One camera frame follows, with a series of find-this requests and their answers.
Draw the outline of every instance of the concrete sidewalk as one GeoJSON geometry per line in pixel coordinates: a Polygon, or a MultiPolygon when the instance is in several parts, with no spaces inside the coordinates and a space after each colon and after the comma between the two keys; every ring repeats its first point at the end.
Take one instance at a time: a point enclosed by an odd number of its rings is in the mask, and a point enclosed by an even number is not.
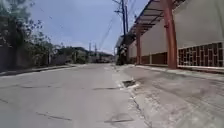
{"type": "Polygon", "coordinates": [[[222,75],[135,66],[117,70],[140,83],[130,91],[151,127],[224,127],[222,75]]]}
{"type": "Polygon", "coordinates": [[[61,69],[61,68],[70,68],[70,67],[76,67],[78,65],[69,64],[69,65],[62,65],[62,66],[52,66],[52,67],[45,67],[45,68],[32,68],[32,69],[25,69],[25,70],[16,70],[16,71],[6,71],[1,72],[1,76],[12,76],[12,75],[18,75],[18,74],[24,74],[24,73],[32,73],[32,72],[42,72],[42,71],[48,71],[48,70],[55,70],[55,69],[61,69]]]}

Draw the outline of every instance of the street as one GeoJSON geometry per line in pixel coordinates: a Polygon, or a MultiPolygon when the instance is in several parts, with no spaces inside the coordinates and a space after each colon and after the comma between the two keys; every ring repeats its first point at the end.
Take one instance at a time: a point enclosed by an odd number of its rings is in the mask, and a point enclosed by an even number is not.
{"type": "Polygon", "coordinates": [[[146,128],[109,64],[0,78],[1,128],[146,128]]]}

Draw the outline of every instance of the curb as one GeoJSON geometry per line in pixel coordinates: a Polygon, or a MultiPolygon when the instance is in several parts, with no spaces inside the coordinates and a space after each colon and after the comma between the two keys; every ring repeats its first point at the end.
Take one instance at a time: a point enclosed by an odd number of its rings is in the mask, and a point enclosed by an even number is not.
{"type": "Polygon", "coordinates": [[[136,99],[136,95],[133,93],[133,90],[135,90],[135,88],[137,88],[138,86],[140,86],[141,83],[138,82],[138,81],[135,81],[135,79],[133,79],[131,76],[129,76],[129,75],[123,73],[123,71],[120,72],[120,71],[116,68],[116,66],[113,67],[113,69],[114,69],[114,71],[115,71],[116,73],[121,74],[122,76],[125,75],[126,78],[128,78],[128,79],[122,79],[122,80],[117,81],[117,84],[118,84],[119,88],[122,88],[122,89],[126,90],[126,91],[129,93],[130,98],[132,99],[133,103],[135,104],[135,108],[136,108],[137,111],[139,112],[140,116],[144,119],[145,124],[146,124],[149,128],[151,128],[151,123],[147,120],[147,114],[144,113],[144,109],[143,109],[144,107],[142,107],[141,104],[139,104],[138,99],[136,99]],[[126,81],[126,80],[135,81],[135,84],[134,84],[133,86],[126,87],[126,86],[124,85],[124,83],[123,83],[123,82],[126,81]]]}
{"type": "Polygon", "coordinates": [[[152,70],[152,71],[158,71],[158,72],[166,72],[166,73],[172,73],[176,75],[184,75],[189,77],[195,77],[195,78],[201,78],[201,79],[208,79],[208,80],[215,80],[215,81],[221,81],[224,82],[224,75],[222,74],[211,74],[211,73],[203,73],[203,72],[197,72],[197,71],[187,71],[187,70],[171,70],[168,68],[157,68],[157,67],[150,67],[150,66],[134,66],[137,68],[142,68],[146,70],[152,70]]]}
{"type": "Polygon", "coordinates": [[[2,76],[14,76],[19,74],[25,74],[25,73],[32,73],[32,72],[42,72],[42,71],[49,71],[49,70],[55,70],[55,69],[63,69],[63,68],[72,68],[77,66],[60,66],[60,67],[49,67],[49,68],[41,68],[41,69],[27,69],[27,70],[20,70],[20,71],[8,71],[0,73],[0,77],[2,76]]]}

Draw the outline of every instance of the awning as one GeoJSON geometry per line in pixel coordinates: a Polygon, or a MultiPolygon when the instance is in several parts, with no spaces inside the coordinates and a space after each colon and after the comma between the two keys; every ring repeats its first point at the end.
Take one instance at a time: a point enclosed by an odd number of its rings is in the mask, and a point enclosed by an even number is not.
{"type": "MultiPolygon", "coordinates": [[[[185,0],[172,0],[173,9],[179,6],[185,0]]],[[[134,25],[129,31],[129,34],[136,34],[137,23],[141,26],[141,34],[147,32],[150,28],[156,25],[164,17],[163,8],[161,6],[160,0],[150,0],[145,6],[143,11],[140,13],[136,19],[134,25]]]]}

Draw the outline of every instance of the sky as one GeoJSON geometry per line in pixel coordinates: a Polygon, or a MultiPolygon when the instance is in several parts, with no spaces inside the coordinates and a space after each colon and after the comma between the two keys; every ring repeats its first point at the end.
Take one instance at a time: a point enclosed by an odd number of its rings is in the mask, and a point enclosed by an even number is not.
{"type": "MultiPolygon", "coordinates": [[[[121,16],[114,11],[118,4],[112,0],[33,0],[31,18],[41,20],[42,31],[53,44],[81,46],[89,49],[96,44],[100,51],[113,53],[118,37],[122,34],[121,16]],[[111,30],[102,42],[110,24],[111,30]]],[[[134,15],[139,15],[149,0],[127,0],[129,27],[134,15]]]]}

